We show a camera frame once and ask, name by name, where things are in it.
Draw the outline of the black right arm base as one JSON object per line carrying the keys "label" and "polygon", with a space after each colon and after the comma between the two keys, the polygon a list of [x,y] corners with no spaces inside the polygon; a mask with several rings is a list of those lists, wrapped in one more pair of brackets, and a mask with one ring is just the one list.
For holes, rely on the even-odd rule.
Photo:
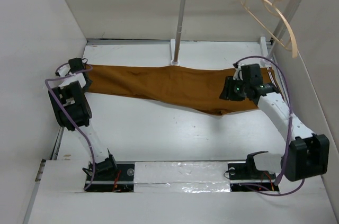
{"label": "black right arm base", "polygon": [[224,177],[232,192],[280,192],[274,184],[276,175],[267,171],[250,171],[245,162],[228,162]]}

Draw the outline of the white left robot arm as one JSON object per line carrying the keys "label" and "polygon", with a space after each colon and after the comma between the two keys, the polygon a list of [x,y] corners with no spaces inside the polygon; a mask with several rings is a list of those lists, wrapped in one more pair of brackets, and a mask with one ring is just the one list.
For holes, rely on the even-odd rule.
{"label": "white left robot arm", "polygon": [[85,97],[92,84],[88,75],[92,69],[82,58],[70,59],[57,68],[57,77],[46,79],[45,84],[58,124],[71,131],[90,156],[90,164],[83,171],[95,179],[112,180],[118,174],[118,166],[90,123],[92,111]]}

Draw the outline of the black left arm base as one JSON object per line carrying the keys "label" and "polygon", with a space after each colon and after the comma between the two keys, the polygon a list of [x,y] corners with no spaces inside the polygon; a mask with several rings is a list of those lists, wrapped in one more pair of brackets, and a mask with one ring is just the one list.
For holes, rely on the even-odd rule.
{"label": "black left arm base", "polygon": [[86,174],[84,190],[86,192],[113,192],[113,193],[129,193],[134,191],[134,162],[118,162],[118,169],[113,173],[104,172],[100,174],[95,172],[93,182],[92,165],[89,168],[83,168]]}

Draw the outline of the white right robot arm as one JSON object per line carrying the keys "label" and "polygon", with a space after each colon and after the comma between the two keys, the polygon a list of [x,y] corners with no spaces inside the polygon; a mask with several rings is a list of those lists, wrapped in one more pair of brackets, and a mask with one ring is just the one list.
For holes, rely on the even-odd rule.
{"label": "white right robot arm", "polygon": [[286,142],[284,153],[260,151],[248,154],[245,172],[258,178],[263,172],[277,173],[295,182],[323,175],[328,169],[329,139],[317,135],[294,114],[278,87],[263,81],[259,64],[236,64],[234,75],[225,79],[220,99],[252,101],[277,128]]}

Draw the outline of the brown trousers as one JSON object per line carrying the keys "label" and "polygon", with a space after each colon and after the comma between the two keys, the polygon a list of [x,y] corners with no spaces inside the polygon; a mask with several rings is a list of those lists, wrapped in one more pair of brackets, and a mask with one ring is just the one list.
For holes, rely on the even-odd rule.
{"label": "brown trousers", "polygon": [[127,67],[94,65],[88,73],[89,92],[155,100],[222,116],[255,110],[250,100],[219,98],[228,76],[235,69],[201,70],[181,66]]}

